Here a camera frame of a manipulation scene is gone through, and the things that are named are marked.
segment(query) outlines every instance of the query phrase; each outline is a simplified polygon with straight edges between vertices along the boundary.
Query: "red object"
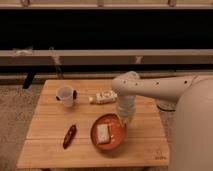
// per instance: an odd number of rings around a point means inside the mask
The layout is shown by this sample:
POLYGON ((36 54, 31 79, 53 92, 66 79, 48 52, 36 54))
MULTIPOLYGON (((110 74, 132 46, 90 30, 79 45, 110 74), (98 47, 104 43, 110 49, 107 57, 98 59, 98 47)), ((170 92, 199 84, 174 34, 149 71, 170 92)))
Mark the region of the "red object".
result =
POLYGON ((76 125, 72 125, 72 126, 70 127, 70 129, 68 130, 66 136, 64 137, 64 142, 63 142, 63 147, 64 147, 64 149, 66 149, 66 148, 70 145, 72 139, 73 139, 73 138, 75 137, 75 135, 76 135, 76 132, 77 132, 76 125))
POLYGON ((116 149, 124 140, 126 129, 121 126, 116 114, 106 114, 98 118, 92 126, 90 136, 93 144, 100 150, 116 149), (110 142, 98 144, 97 126, 99 124, 108 124, 110 142))

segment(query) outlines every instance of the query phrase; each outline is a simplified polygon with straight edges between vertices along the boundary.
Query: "cable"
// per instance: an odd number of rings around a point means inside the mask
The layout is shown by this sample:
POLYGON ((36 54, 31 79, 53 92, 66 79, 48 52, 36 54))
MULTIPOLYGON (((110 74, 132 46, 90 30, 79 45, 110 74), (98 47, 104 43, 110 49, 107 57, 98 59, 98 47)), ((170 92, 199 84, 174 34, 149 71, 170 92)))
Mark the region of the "cable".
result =
POLYGON ((58 74, 59 79, 63 79, 63 73, 61 71, 61 60, 60 56, 54 53, 54 47, 50 47, 49 50, 52 52, 52 59, 54 62, 56 73, 58 74))
POLYGON ((156 106, 159 110, 164 111, 164 112, 175 112, 174 109, 164 109, 164 108, 160 107, 159 105, 156 105, 156 106))

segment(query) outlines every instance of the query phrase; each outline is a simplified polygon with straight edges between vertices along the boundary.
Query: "white food item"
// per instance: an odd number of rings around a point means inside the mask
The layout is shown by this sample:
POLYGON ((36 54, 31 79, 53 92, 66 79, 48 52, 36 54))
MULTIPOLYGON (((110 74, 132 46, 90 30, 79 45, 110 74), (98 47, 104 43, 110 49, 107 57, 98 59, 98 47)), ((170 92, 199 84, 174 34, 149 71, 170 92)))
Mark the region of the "white food item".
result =
POLYGON ((99 124, 97 126, 98 144, 106 144, 110 141, 109 129, 107 124, 99 124))
POLYGON ((102 91, 89 97, 90 104, 112 103, 117 100, 117 94, 112 90, 102 91))

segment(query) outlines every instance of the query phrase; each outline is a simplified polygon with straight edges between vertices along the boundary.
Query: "white cup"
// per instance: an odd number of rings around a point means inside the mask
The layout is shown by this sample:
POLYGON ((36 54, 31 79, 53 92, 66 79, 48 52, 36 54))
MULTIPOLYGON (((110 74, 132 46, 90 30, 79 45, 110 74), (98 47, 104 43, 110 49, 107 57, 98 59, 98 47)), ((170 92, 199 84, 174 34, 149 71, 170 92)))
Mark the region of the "white cup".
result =
POLYGON ((68 85, 61 86, 56 91, 56 98, 60 99, 65 107, 72 107, 76 98, 76 90, 68 85))

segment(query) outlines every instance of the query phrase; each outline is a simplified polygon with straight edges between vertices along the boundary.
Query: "black background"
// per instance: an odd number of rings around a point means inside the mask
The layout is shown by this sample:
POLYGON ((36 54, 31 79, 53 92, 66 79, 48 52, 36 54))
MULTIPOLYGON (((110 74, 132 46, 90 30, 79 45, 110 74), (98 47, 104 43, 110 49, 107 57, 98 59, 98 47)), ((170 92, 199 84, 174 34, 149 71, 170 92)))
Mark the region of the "black background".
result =
POLYGON ((213 10, 0 10, 0 50, 210 49, 213 10))

